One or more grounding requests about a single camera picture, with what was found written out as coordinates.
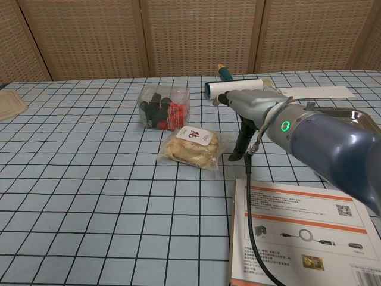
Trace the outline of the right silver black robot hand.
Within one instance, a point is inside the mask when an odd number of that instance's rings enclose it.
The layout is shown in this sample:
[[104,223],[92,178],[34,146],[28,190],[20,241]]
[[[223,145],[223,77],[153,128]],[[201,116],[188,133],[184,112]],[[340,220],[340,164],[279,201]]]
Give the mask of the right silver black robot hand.
[[228,158],[234,162],[246,153],[252,137],[265,123],[268,112],[277,104],[289,102],[290,99],[277,90],[231,90],[213,99],[213,105],[230,107],[241,119],[241,128],[235,148]]

